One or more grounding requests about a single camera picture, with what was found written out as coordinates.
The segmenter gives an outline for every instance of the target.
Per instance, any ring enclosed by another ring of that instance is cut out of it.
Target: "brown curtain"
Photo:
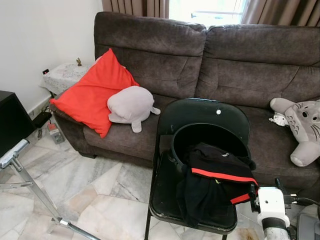
[[[106,12],[169,18],[169,0],[102,0],[102,7]]]
[[[248,0],[242,24],[318,26],[320,0]]]

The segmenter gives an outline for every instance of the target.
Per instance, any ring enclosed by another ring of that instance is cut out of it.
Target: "red pillow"
[[[74,120],[94,129],[104,138],[111,122],[108,99],[130,86],[139,86],[130,72],[121,66],[111,48],[93,65],[79,82],[51,103]]]

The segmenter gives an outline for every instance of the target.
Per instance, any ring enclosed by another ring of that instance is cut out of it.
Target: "red stripe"
[[[192,170],[192,173],[194,174],[200,174],[200,175],[217,178],[217,179],[228,179],[236,182],[254,182],[258,186],[257,181],[252,177],[234,176],[234,175],[229,175],[224,173],[206,171],[198,168],[191,168],[191,170]]]
[[[249,200],[249,199],[250,199],[249,194],[246,193],[244,195],[237,196],[234,199],[231,199],[230,201],[232,204],[237,204],[237,203],[241,203],[243,201]]]

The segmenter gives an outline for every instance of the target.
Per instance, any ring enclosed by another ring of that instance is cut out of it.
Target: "gray plush toy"
[[[274,98],[270,107],[285,115],[299,142],[290,155],[291,161],[299,167],[305,167],[320,157],[320,99],[295,103],[284,98]]]
[[[155,100],[152,94],[140,86],[130,86],[112,95],[107,102],[111,111],[109,120],[113,123],[131,124],[134,133],[142,131],[141,122],[150,112],[160,114],[160,109],[153,107]]]

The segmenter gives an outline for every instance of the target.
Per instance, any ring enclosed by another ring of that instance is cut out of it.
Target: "sofa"
[[[112,48],[118,61],[163,110],[188,97],[239,107],[250,122],[248,147],[261,185],[282,184],[301,197],[320,200],[320,165],[298,167],[290,154],[298,145],[288,127],[269,121],[273,98],[320,99],[318,27],[261,24],[211,26],[171,19],[99,12],[94,22],[95,58]],[[133,133],[114,123],[107,136],[50,106],[65,137],[86,157],[104,156],[152,167],[158,115]],[[164,136],[161,149],[170,147]]]

